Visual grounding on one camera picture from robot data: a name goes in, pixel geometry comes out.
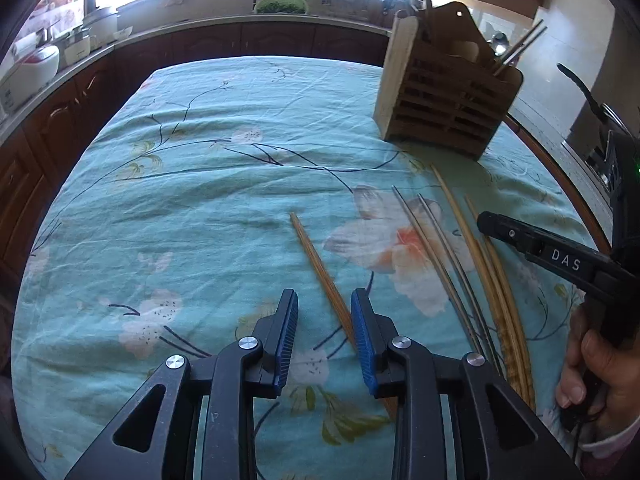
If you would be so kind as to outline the person's right hand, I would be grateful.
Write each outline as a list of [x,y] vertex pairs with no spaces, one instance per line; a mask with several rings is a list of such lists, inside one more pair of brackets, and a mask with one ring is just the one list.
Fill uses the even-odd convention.
[[594,423],[597,439],[613,437],[630,427],[639,417],[639,336],[632,344],[612,347],[588,320],[581,304],[570,317],[565,359],[555,388],[555,401],[561,408],[585,400],[583,370],[593,372],[606,392],[606,397],[590,408],[600,413]]

